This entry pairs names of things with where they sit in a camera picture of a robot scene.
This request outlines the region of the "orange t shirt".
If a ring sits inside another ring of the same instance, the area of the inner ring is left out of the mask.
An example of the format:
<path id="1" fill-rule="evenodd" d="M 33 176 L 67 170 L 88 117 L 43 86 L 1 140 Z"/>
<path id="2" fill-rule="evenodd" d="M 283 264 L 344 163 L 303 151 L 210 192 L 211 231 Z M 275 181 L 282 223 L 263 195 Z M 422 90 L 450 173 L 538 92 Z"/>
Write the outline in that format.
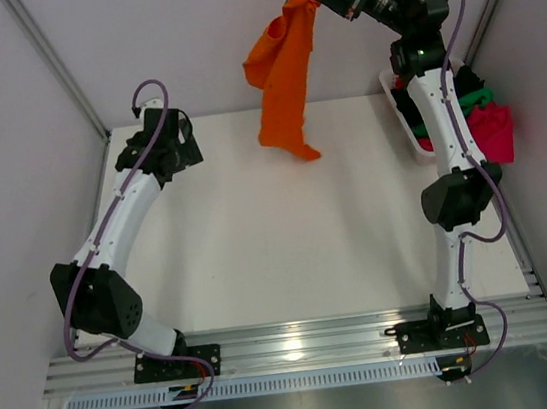
<path id="1" fill-rule="evenodd" d="M 259 144 L 306 162 L 322 157 L 307 144 L 303 126 L 319 7 L 317 0 L 286 0 L 242 64 L 247 83 L 262 91 Z"/>

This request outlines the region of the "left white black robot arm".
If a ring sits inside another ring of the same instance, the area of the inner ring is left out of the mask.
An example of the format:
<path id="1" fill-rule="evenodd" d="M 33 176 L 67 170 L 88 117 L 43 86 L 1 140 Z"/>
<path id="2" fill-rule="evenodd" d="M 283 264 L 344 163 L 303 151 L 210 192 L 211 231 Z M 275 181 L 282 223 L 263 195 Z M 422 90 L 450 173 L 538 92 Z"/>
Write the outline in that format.
<path id="1" fill-rule="evenodd" d="M 147 105 L 136 113 L 142 126 L 117 157 L 105 212 L 75 257 L 54 265 L 50 281 L 65 319 L 67 348 L 75 330 L 100 335 L 109 344 L 154 354 L 156 369 L 178 379 L 190 367 L 183 333 L 145 312 L 125 274 L 151 206 L 175 174 L 201 163 L 203 155 L 183 110 Z"/>

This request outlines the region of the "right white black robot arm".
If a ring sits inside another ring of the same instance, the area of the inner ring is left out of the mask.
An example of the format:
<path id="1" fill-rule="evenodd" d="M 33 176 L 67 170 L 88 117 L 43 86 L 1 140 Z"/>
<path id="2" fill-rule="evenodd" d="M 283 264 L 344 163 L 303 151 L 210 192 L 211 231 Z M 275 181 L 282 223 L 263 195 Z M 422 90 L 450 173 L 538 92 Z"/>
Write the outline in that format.
<path id="1" fill-rule="evenodd" d="M 423 320 L 386 330 L 404 354 L 459 348 L 463 337 L 489 341 L 480 302 L 465 270 L 483 211 L 501 202 L 501 167 L 487 160 L 472 137 L 455 92 L 450 47 L 442 39 L 449 0 L 316 0 L 353 20 L 366 14 L 399 39 L 390 48 L 391 67 L 423 118 L 434 148 L 438 177 L 421 193 L 425 218 L 436 232 L 436 289 Z"/>

